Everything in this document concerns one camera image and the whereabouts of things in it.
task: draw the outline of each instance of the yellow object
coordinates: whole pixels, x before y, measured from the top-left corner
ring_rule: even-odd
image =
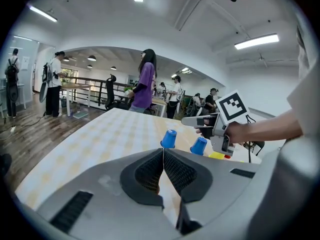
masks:
[[[213,152],[212,154],[209,155],[210,158],[215,158],[215,159],[224,159],[225,155],[221,154],[219,152]]]

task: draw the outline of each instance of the black backpack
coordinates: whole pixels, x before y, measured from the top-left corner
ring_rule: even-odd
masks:
[[[11,64],[10,59],[8,59],[9,66],[7,69],[7,77],[8,77],[9,84],[16,84],[18,82],[18,69],[16,67],[17,60],[18,60],[18,58],[16,58],[14,63]]]

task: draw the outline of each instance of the desk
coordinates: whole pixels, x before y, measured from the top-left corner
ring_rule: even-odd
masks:
[[[165,110],[166,110],[167,103],[163,99],[156,98],[156,97],[152,98],[152,103],[153,104],[157,104],[157,105],[162,107],[160,117],[163,118]]]
[[[24,107],[24,109],[26,109],[25,88],[24,88],[25,84],[24,83],[18,83],[17,86],[18,86],[19,90],[22,90],[23,107]],[[3,106],[3,101],[2,101],[3,93],[6,93],[6,87],[0,88],[0,104],[1,104],[0,105],[0,112],[1,112],[2,119],[4,118],[4,111],[3,111],[3,107],[2,107]]]
[[[175,146],[186,152],[190,152],[199,137],[193,127],[178,120],[113,108],[71,134],[47,154],[15,193],[22,203],[36,210],[54,191],[95,165],[161,148],[160,141],[167,129],[177,131]],[[204,155],[212,152],[208,143]],[[165,173],[162,173],[159,186],[164,214],[174,224],[179,214],[180,196]]]
[[[73,92],[76,91],[76,89],[88,89],[88,108],[90,108],[90,97],[91,97],[91,85],[88,84],[82,84],[82,83],[73,83],[68,82],[61,85],[61,90],[66,90],[66,112],[68,117],[70,117],[70,104],[69,104],[69,92],[71,90],[71,102],[74,101]]]

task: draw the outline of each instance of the wooden floor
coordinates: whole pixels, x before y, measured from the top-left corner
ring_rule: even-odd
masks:
[[[33,126],[17,126],[14,134],[7,140],[0,140],[0,154],[9,153],[12,165],[5,179],[14,191],[26,175],[69,135],[86,125],[104,112],[94,108],[81,106],[88,115],[81,119],[68,117],[66,114],[53,118],[42,118]],[[32,106],[18,111],[15,119],[8,118],[6,124],[0,123],[0,132],[13,125],[31,125],[39,120],[45,112],[45,103],[39,102],[39,95],[33,96]],[[0,133],[0,139],[5,139],[10,131]]]

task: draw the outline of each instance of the blue plastic cup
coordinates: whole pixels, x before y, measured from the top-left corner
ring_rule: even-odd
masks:
[[[207,140],[204,137],[199,137],[196,139],[195,143],[192,147],[190,147],[190,151],[193,154],[203,156],[204,151],[207,145]]]
[[[161,146],[165,149],[173,149],[175,147],[177,132],[175,130],[167,130],[162,141]]]

